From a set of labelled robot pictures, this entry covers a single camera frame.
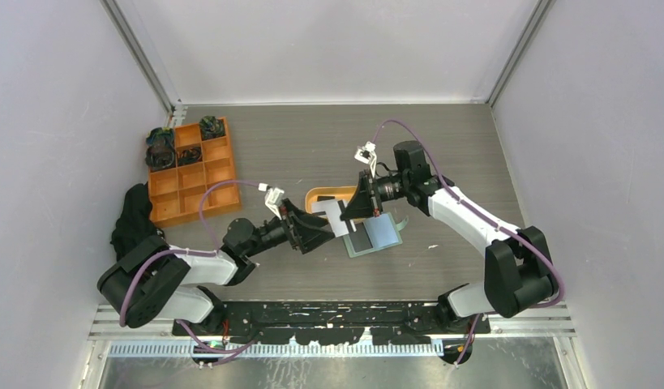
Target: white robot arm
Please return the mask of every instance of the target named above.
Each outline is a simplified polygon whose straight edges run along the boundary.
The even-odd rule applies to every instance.
[[[334,238],[322,229],[326,219],[298,209],[278,188],[264,189],[275,217],[260,227],[233,220],[218,251],[169,246],[153,235],[106,271],[97,288],[119,312],[120,323],[137,328],[155,318],[184,319],[213,333],[224,322],[224,304],[201,285],[241,283],[256,267],[251,256],[284,242],[305,254]]]
[[[359,153],[369,153],[366,159],[376,160],[374,148],[365,148]],[[386,177],[376,177],[370,170],[360,172],[356,193],[341,219],[378,216],[383,202],[406,198],[425,215],[445,223],[473,245],[485,259],[484,281],[462,285],[439,296],[438,307],[444,321],[455,322],[487,312],[509,318],[558,291],[549,268],[520,244],[520,240],[527,241],[548,259],[549,249],[539,229],[520,229],[506,223],[468,199],[447,178],[442,180],[432,175],[422,145],[417,141],[398,143],[394,146],[394,157],[397,170]],[[517,233],[517,239],[504,230]]]

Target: gray table surface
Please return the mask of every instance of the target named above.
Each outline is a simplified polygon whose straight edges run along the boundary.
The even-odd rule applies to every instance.
[[[397,118],[427,143],[447,177],[475,202],[513,224],[522,216],[486,105],[289,105],[191,107],[184,123],[226,116],[239,179],[267,182],[304,208],[317,186],[355,186],[364,165],[353,158],[379,123]],[[379,160],[394,167],[392,147],[411,139],[388,125],[378,139]],[[241,189],[243,210],[209,224],[220,237],[235,217],[254,224],[272,218],[263,193]],[[253,257],[259,267],[240,285],[211,287],[225,300],[434,300],[458,285],[482,279],[483,260],[447,225],[397,200],[385,206],[396,220],[409,217],[403,244],[350,259],[341,239],[301,255],[280,245]],[[169,242],[212,250],[200,222],[165,230]]]

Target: purple cable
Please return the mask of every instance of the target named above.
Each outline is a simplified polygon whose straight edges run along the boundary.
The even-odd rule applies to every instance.
[[[229,355],[228,357],[224,357],[224,358],[220,359],[219,361],[213,363],[212,367],[219,366],[219,365],[224,365],[225,363],[229,363],[229,362],[233,361],[234,359],[236,359],[236,357],[238,357],[238,354],[243,353],[244,351],[246,351],[246,349],[249,348],[250,346],[252,346],[254,343],[255,343],[255,340],[251,340],[250,342],[246,343],[245,345],[243,345],[239,348],[235,348],[234,350],[238,349],[237,352],[234,352],[233,354]]]
[[[427,158],[429,158],[430,162],[432,163],[432,166],[434,166],[434,168],[435,168],[435,171],[437,173],[437,177],[439,178],[439,181],[441,182],[441,186],[444,188],[444,190],[446,190],[447,193],[449,193],[451,195],[451,197],[453,197],[457,202],[462,204],[463,207],[468,208],[472,213],[474,213],[477,217],[482,219],[485,223],[487,223],[488,225],[492,226],[493,228],[498,229],[499,231],[505,233],[509,237],[512,237],[513,239],[518,241],[518,243],[523,245],[526,249],[532,251],[535,255],[537,255],[537,258],[539,258],[542,261],[542,263],[544,263],[544,266],[546,266],[546,268],[549,269],[549,272],[551,273],[551,275],[556,280],[556,283],[558,283],[558,285],[559,285],[559,291],[556,293],[556,296],[554,298],[552,298],[550,301],[543,302],[543,303],[540,303],[540,304],[536,304],[536,305],[532,306],[532,308],[546,308],[548,306],[555,306],[561,300],[563,300],[563,297],[565,296],[566,286],[565,286],[565,283],[563,282],[563,279],[561,278],[561,275],[556,270],[556,268],[551,263],[551,261],[544,254],[542,254],[541,251],[537,250],[536,247],[532,246],[531,243],[527,242],[525,239],[518,236],[517,233],[515,233],[515,232],[513,232],[509,229],[506,229],[505,227],[499,226],[499,224],[496,223],[496,221],[492,220],[487,215],[480,212],[473,204],[468,203],[466,200],[461,201],[461,197],[453,189],[451,189],[451,187],[449,187],[448,184],[446,183],[446,180],[444,180],[443,174],[441,173],[441,169],[437,165],[435,159],[432,158],[432,155],[431,155],[430,151],[427,150],[426,143],[424,143],[422,141],[422,139],[420,139],[418,134],[416,134],[415,131],[413,131],[410,127],[408,127],[408,125],[406,125],[405,123],[403,123],[400,120],[387,119],[387,120],[383,121],[382,124],[379,125],[379,127],[377,127],[377,131],[375,131],[375,136],[372,137],[372,143],[375,143],[375,144],[377,143],[377,137],[379,136],[379,132],[388,123],[396,123],[397,125],[405,128],[415,138],[415,140],[417,140],[422,145],[422,149],[425,150],[425,155],[427,156]]]
[[[198,215],[200,217],[200,221],[203,222],[203,226],[205,229],[208,231],[208,234],[210,235],[210,238],[212,239],[212,242],[215,244],[215,251],[197,251],[197,250],[179,250],[179,249],[170,249],[170,250],[164,250],[161,251],[152,257],[150,257],[143,265],[141,265],[140,269],[136,272],[134,279],[131,281],[131,284],[129,285],[129,289],[126,291],[126,296],[124,296],[124,301],[122,302],[122,308],[119,310],[119,325],[124,327],[126,326],[126,311],[129,309],[129,304],[131,303],[131,296],[133,296],[134,291],[136,287],[138,286],[138,283],[140,282],[140,277],[143,276],[145,271],[152,265],[155,261],[158,259],[164,257],[167,254],[188,254],[188,255],[195,255],[199,257],[206,257],[206,258],[211,258],[211,257],[216,257],[217,250],[219,250],[220,243],[217,240],[215,233],[210,229],[210,226],[208,225],[208,222],[205,220],[205,216],[203,216],[203,205],[205,204],[205,199],[208,198],[210,195],[210,192],[213,190],[219,188],[220,186],[227,185],[227,184],[241,184],[241,185],[248,185],[248,186],[255,186],[258,187],[258,183],[256,182],[250,182],[250,181],[242,181],[242,180],[226,180],[223,182],[218,182],[217,184],[213,185],[208,191],[205,192],[203,195],[203,198],[200,199],[200,205],[198,206]]]
[[[184,330],[186,330],[186,333],[188,334],[188,336],[190,336],[191,339],[198,344],[198,347],[202,348],[203,350],[207,351],[208,353],[213,353],[213,354],[236,353],[236,355],[238,355],[238,354],[243,353],[244,351],[246,351],[246,349],[249,348],[251,346],[251,344],[253,344],[253,342],[254,342],[254,341],[251,341],[248,344],[246,344],[245,346],[241,346],[241,347],[235,348],[233,350],[229,350],[229,351],[217,350],[217,349],[211,348],[210,346],[203,343],[202,340],[198,339],[198,336],[196,336],[196,334],[193,333],[193,331],[191,331],[191,328],[188,327],[188,324],[186,324],[185,321],[183,321],[181,319],[177,319],[177,323],[179,323],[179,325],[182,326]]]
[[[458,354],[458,358],[456,359],[456,362],[453,364],[457,369],[458,369],[458,364],[461,363],[463,357],[465,356],[465,353],[467,353],[468,347],[470,347],[470,344],[473,343],[473,339],[475,337],[475,327],[478,325],[480,316],[482,316],[482,314],[477,314],[477,316],[475,316],[475,320],[473,320],[473,325],[470,326],[470,331],[468,331],[468,337],[465,338],[463,351],[461,351],[461,353]]]
[[[198,205],[198,217],[200,218],[200,221],[203,223],[203,227],[205,227],[205,231],[208,232],[208,235],[210,236],[210,239],[212,239],[212,243],[215,245],[215,250],[220,249],[220,241],[217,239],[217,236],[215,235],[215,232],[212,231],[210,226],[208,225],[208,221],[205,220],[205,216],[203,215],[203,205],[205,205],[205,200],[208,199],[208,196],[210,193],[219,188],[220,186],[223,185],[228,185],[228,184],[240,184],[240,185],[248,185],[248,186],[254,186],[258,187],[259,183],[258,182],[253,182],[253,181],[243,181],[243,180],[226,180],[222,182],[218,182],[217,184],[213,185],[208,189],[208,191],[203,194],[203,198],[200,199],[200,204]]]

